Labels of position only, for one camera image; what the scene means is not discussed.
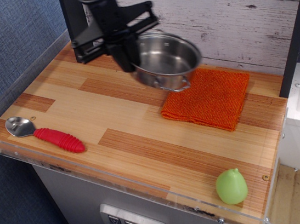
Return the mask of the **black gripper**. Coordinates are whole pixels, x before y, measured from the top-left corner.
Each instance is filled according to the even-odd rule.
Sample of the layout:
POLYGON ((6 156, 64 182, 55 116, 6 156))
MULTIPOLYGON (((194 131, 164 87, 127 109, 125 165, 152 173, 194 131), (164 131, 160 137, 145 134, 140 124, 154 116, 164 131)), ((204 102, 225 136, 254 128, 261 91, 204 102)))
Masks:
POLYGON ((123 72, 134 72, 140 65, 137 37, 158 24, 152 2, 120 7, 116 0, 78 0, 85 5, 93 20, 89 27, 72 39, 80 62, 87 63, 107 54, 123 72))

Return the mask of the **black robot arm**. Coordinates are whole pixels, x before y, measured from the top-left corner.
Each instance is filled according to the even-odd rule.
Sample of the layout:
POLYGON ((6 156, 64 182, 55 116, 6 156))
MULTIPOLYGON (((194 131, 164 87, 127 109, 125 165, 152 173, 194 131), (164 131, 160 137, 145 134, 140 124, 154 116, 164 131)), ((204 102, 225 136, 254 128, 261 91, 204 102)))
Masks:
POLYGON ((93 21, 72 40, 79 59, 88 63, 110 55, 124 72, 140 64, 138 36, 158 24, 152 2, 120 7, 116 0, 79 0, 93 15, 93 21))

